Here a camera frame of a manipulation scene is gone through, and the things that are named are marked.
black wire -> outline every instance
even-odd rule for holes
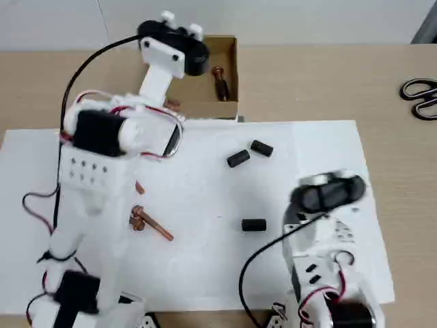
[[[270,247],[272,247],[273,245],[279,243],[280,241],[284,240],[285,238],[291,236],[292,234],[296,233],[297,231],[309,226],[310,224],[316,222],[317,220],[321,219],[324,215],[326,215],[326,213],[323,213],[321,215],[318,215],[317,217],[315,217],[314,219],[298,226],[296,229],[287,232],[286,234],[283,234],[282,236],[279,236],[278,238],[270,241],[267,245],[261,247],[260,249],[258,249],[255,253],[253,253],[251,255],[251,257],[246,261],[246,263],[244,263],[243,269],[241,269],[241,273],[240,273],[240,279],[238,280],[238,294],[240,295],[240,300],[241,300],[241,304],[243,305],[244,310],[246,311],[247,316],[252,320],[252,323],[257,327],[257,328],[263,328],[263,325],[261,325],[257,319],[254,317],[254,315],[252,314],[251,309],[249,309],[249,307],[247,306],[246,300],[244,299],[244,295],[243,295],[243,279],[244,279],[244,274],[246,273],[247,268],[249,267],[250,263],[258,256],[260,255],[263,251],[265,251],[266,249],[269,249]]]
[[[77,265],[80,266],[80,268],[84,273],[88,273],[88,270],[87,268],[85,268],[85,265],[83,265],[82,262],[77,257],[74,257],[74,261],[77,263]]]
[[[32,319],[30,317],[29,310],[30,310],[30,307],[31,307],[32,303],[34,301],[36,301],[37,299],[40,299],[41,297],[46,296],[46,295],[50,295],[50,294],[47,293],[47,292],[42,292],[41,294],[38,294],[38,295],[34,296],[33,299],[31,299],[30,302],[27,304],[27,307],[26,307],[26,319],[27,319],[27,322],[29,323],[30,326],[32,326]]]
[[[97,58],[98,56],[100,56],[103,53],[106,53],[108,50],[111,50],[113,48],[116,48],[118,46],[121,46],[123,44],[129,43],[129,42],[132,42],[132,41],[135,41],[135,40],[139,40],[140,38],[142,38],[142,36],[137,34],[135,36],[130,36],[129,38],[125,38],[125,39],[119,40],[117,42],[108,44],[107,46],[101,48],[100,50],[97,50],[95,53],[93,53],[91,56],[89,56],[87,58],[87,60],[85,60],[82,63],[82,65],[79,66],[77,71],[74,72],[72,78],[68,82],[67,88],[66,88],[66,90],[64,92],[64,97],[62,98],[60,132],[64,129],[64,116],[66,115],[67,102],[68,102],[68,97],[70,95],[70,91],[73,88],[74,82],[76,82],[77,78],[83,72],[83,70],[86,69],[86,67],[93,60],[95,60],[95,58]],[[61,162],[61,147],[62,147],[62,144],[61,144],[61,142],[59,142],[58,165],[57,165],[57,179],[58,179],[58,181],[59,181],[59,163]],[[57,192],[56,192],[55,210],[53,211],[53,229],[56,229],[56,227],[57,227],[57,216],[58,216],[58,212],[59,212],[59,201],[60,201],[60,198],[61,198],[61,188],[59,188],[57,190]]]
[[[86,67],[93,61],[95,60],[95,58],[97,58],[98,56],[100,56],[103,53],[106,53],[108,50],[111,50],[113,48],[116,48],[118,46],[121,46],[123,44],[135,41],[135,40],[139,40],[142,36],[140,35],[135,35],[135,36],[130,36],[129,38],[125,38],[122,40],[119,40],[117,42],[108,44],[107,46],[104,46],[103,48],[101,48],[100,50],[97,50],[95,53],[93,53],[91,56],[88,57],[87,60],[85,60],[83,62],[83,64],[77,69],[76,72],[74,72],[72,78],[70,79],[70,82],[68,82],[67,84],[67,88],[64,92],[64,97],[62,98],[62,105],[61,105],[61,131],[64,129],[64,116],[66,114],[66,108],[67,108],[67,102],[68,102],[68,96],[70,95],[70,91],[74,85],[74,82],[76,82],[77,78],[79,77],[79,75],[82,73],[82,71],[84,69],[86,69]]]

white paper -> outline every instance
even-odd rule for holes
[[[175,235],[168,243],[154,230],[132,233],[127,291],[147,297],[150,310],[228,310],[241,308],[236,282],[243,262],[280,232],[280,223],[297,176],[348,168],[369,174],[354,122],[228,124],[186,129],[180,153],[170,161],[144,160],[137,199]],[[267,159],[251,159],[230,169],[225,159],[253,139],[274,146]],[[24,213],[25,192],[52,191],[57,167],[54,130],[8,131],[0,151],[0,313],[20,314],[40,292],[43,266],[36,259],[48,245],[42,224]],[[371,188],[347,223],[360,245],[359,264],[381,303],[394,301],[393,281],[376,218]],[[51,218],[54,199],[29,203]],[[266,218],[268,231],[242,235],[241,218]],[[95,259],[79,257],[91,272]],[[290,276],[276,246],[249,267],[244,292],[252,308],[269,308],[290,287]]]

wire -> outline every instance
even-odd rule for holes
[[[177,113],[174,113],[172,110],[169,110],[169,109],[164,109],[164,108],[159,109],[159,108],[155,108],[155,107],[151,107],[151,106],[145,106],[145,108],[147,108],[151,111],[156,111],[156,112],[164,114],[164,115],[168,115],[171,118],[173,118],[175,121],[175,124],[179,130],[179,140],[178,140],[177,144],[173,147],[171,152],[169,152],[166,155],[158,155],[158,154],[155,154],[153,152],[142,152],[141,155],[142,156],[153,156],[153,157],[156,157],[157,159],[167,159],[169,157],[172,157],[174,154],[176,154],[176,152],[178,152],[180,144],[182,142],[182,135],[184,133],[184,129],[182,127],[182,123],[181,123],[179,115]]]
[[[131,106],[118,106],[116,108],[112,108],[112,110],[110,110],[109,113],[117,114],[120,111],[124,111],[125,109],[129,109],[129,108],[133,109]]]
[[[77,103],[81,102],[83,97],[88,96],[90,94],[98,94],[100,96],[104,96],[104,97],[107,97],[107,98],[112,98],[113,97],[112,94],[109,94],[108,92],[105,92],[105,91],[100,91],[100,90],[85,90],[85,91],[82,91],[80,94],[77,95],[76,99],[74,100],[74,103],[77,104]]]
[[[326,215],[327,213],[323,213],[321,215],[318,215],[317,217],[315,217],[314,219],[298,226],[296,229],[287,232],[286,234],[283,234],[281,236],[279,236],[278,238],[270,241],[267,245],[264,245],[263,247],[261,247],[260,249],[258,249],[255,253],[253,253],[251,255],[251,257],[246,261],[246,263],[244,263],[243,268],[241,269],[241,273],[240,273],[240,279],[238,280],[238,294],[240,295],[240,301],[241,304],[243,305],[244,310],[246,311],[247,316],[252,320],[252,323],[257,327],[257,328],[263,328],[263,326],[257,321],[256,317],[254,317],[251,309],[249,309],[249,307],[247,306],[246,300],[244,299],[244,295],[243,295],[243,279],[244,279],[244,274],[246,273],[247,268],[249,267],[250,263],[258,256],[260,255],[263,251],[265,251],[266,249],[269,249],[270,247],[272,247],[273,245],[276,245],[277,243],[279,243],[280,241],[286,239],[287,237],[291,236],[292,234],[295,234],[297,231],[306,228],[307,226],[315,223],[317,220],[321,219],[324,215]]]
[[[42,215],[38,214],[37,212],[35,212],[34,210],[30,209],[30,207],[27,205],[26,203],[26,199],[29,196],[34,196],[34,197],[39,197],[39,198],[50,198],[52,197],[54,194],[56,194],[56,192],[59,190],[59,185],[56,186],[55,190],[52,191],[51,193],[35,193],[35,192],[29,192],[26,193],[22,200],[21,200],[21,204],[23,205],[23,208],[25,209],[25,211],[30,214],[32,217],[35,217],[36,219],[40,220],[46,227],[48,230],[48,233],[50,235],[53,234],[53,228],[52,225],[50,224],[50,222],[48,222],[48,219],[46,219],[45,217],[43,217]]]
[[[93,53],[91,56],[89,56],[89,57],[87,58],[87,60],[85,60],[85,61],[82,63],[82,65],[79,66],[79,68],[76,70],[76,72],[74,72],[72,78],[71,78],[70,81],[68,82],[68,84],[67,84],[67,88],[66,88],[66,90],[65,90],[65,92],[64,92],[64,97],[62,98],[62,104],[61,104],[61,124],[60,124],[60,127],[61,127],[60,130],[61,130],[61,131],[64,129],[64,116],[65,116],[65,114],[66,114],[68,97],[69,97],[69,95],[70,95],[70,92],[71,92],[71,89],[72,89],[72,87],[73,87],[73,85],[74,85],[74,82],[76,82],[77,78],[78,78],[79,75],[83,72],[83,70],[86,69],[86,67],[87,67],[87,66],[88,66],[88,65],[89,65],[93,60],[95,60],[95,58],[97,58],[98,56],[100,56],[100,55],[103,54],[103,53],[106,53],[108,50],[111,50],[111,49],[113,49],[113,48],[116,48],[116,47],[118,47],[118,46],[121,46],[121,45],[123,45],[123,44],[129,43],[129,42],[132,42],[132,41],[135,41],[135,40],[139,40],[141,37],[142,37],[142,36],[140,36],[140,35],[137,34],[137,35],[135,35],[135,36],[130,36],[129,38],[125,38],[125,39],[119,40],[119,41],[117,41],[117,42],[114,42],[114,43],[108,44],[107,46],[104,46],[103,48],[97,50],[95,53]],[[101,92],[101,91],[98,91],[98,90],[87,90],[87,91],[85,91],[85,94],[86,94],[87,92],[88,92],[88,93],[98,93],[98,94],[102,94],[102,95],[104,95],[104,96],[109,95],[109,94],[106,94],[106,92]]]
[[[54,229],[53,229],[51,223],[48,221],[47,218],[43,217],[42,215],[40,215],[40,214],[38,214],[37,212],[35,212],[34,210],[32,210],[32,209],[27,205],[27,203],[26,203],[26,199],[27,199],[29,196],[34,196],[34,197],[39,197],[39,198],[50,198],[50,197],[54,196],[54,194],[56,194],[56,192],[57,192],[58,190],[59,190],[59,185],[57,185],[57,186],[56,186],[56,189],[55,189],[54,191],[52,191],[51,193],[35,193],[35,192],[29,192],[29,193],[26,193],[26,194],[23,196],[22,200],[21,200],[21,204],[23,205],[23,208],[25,209],[25,211],[26,211],[28,214],[30,214],[32,217],[35,217],[36,219],[38,219],[39,221],[41,221],[41,222],[46,226],[46,228],[47,228],[47,230],[48,230],[48,233],[49,233],[50,235],[52,235],[52,234],[53,234],[53,231],[54,231]],[[87,269],[85,268],[85,266],[82,264],[82,262],[81,262],[81,261],[80,261],[76,256],[74,257],[74,261],[79,265],[79,267],[81,268],[81,270],[82,270],[83,272],[88,273],[88,271],[87,271]]]
[[[328,286],[327,286],[327,287],[321,287],[321,288],[318,288],[318,289],[314,290],[313,292],[311,292],[311,293],[310,293],[310,294],[305,298],[305,300],[302,301],[302,303],[299,305],[299,308],[298,308],[298,315],[299,315],[299,318],[300,318],[300,320],[301,320],[302,322],[304,322],[304,323],[306,323],[306,324],[308,324],[308,325],[313,325],[313,323],[312,323],[311,321],[309,321],[308,318],[306,318],[306,317],[304,316],[304,314],[303,314],[303,309],[304,309],[304,307],[308,304],[310,298],[313,297],[315,294],[317,294],[317,293],[319,293],[319,292],[322,292],[322,291],[325,291],[325,290],[331,290],[331,291],[333,291],[333,292],[337,295],[337,298],[334,300],[335,303],[338,303],[338,302],[340,302],[340,301],[343,299],[343,296],[344,296],[344,294],[346,293],[346,279],[345,279],[345,276],[344,276],[343,270],[341,269],[341,265],[340,265],[340,263],[339,263],[338,260],[337,260],[337,256],[338,256],[339,254],[342,254],[342,253],[347,253],[347,254],[351,255],[350,265],[352,265],[352,264],[354,263],[354,261],[355,261],[355,257],[354,257],[354,255],[353,255],[351,252],[346,251],[346,250],[338,251],[338,252],[335,254],[335,256],[334,256],[334,261],[335,261],[335,262],[338,264],[338,266],[339,266],[339,277],[340,277],[341,292],[339,293],[339,291],[338,291],[337,289],[335,289],[335,288],[333,288],[333,287],[328,287]]]
[[[32,303],[34,301],[36,301],[37,299],[40,299],[41,297],[44,297],[46,295],[51,295],[51,294],[48,293],[48,292],[42,292],[41,294],[38,294],[38,295],[34,296],[33,299],[31,299],[30,302],[27,304],[27,307],[26,307],[26,319],[27,319],[27,322],[29,323],[30,326],[32,326],[32,318],[30,317],[30,307],[31,307]]]
[[[314,323],[312,323],[311,321],[308,320],[308,315],[306,314],[306,312],[303,311],[304,307],[307,306],[309,300],[311,298],[313,298],[316,294],[318,294],[319,292],[325,292],[326,291],[331,291],[333,293],[336,294],[337,299],[340,299],[340,295],[338,293],[338,290],[333,288],[333,287],[329,287],[329,286],[325,286],[325,287],[321,287],[318,288],[316,290],[313,290],[312,292],[310,292],[308,294],[308,296],[302,301],[302,303],[300,303],[299,308],[298,308],[298,316],[299,319],[303,322],[306,323],[307,325],[313,325]]]
[[[74,261],[77,263],[77,265],[80,266],[81,270],[84,273],[88,273],[88,270],[87,270],[87,268],[85,268],[85,265],[83,265],[82,262],[76,256],[74,257]]]

white wall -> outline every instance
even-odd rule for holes
[[[94,49],[163,9],[245,44],[410,43],[434,0],[0,0],[0,50]]]

cardboard box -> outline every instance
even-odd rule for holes
[[[181,102],[188,118],[236,118],[238,113],[237,39],[233,36],[205,36],[210,50],[210,69],[200,77],[174,79],[167,95]],[[229,87],[230,101],[219,101],[211,68],[221,66]]]

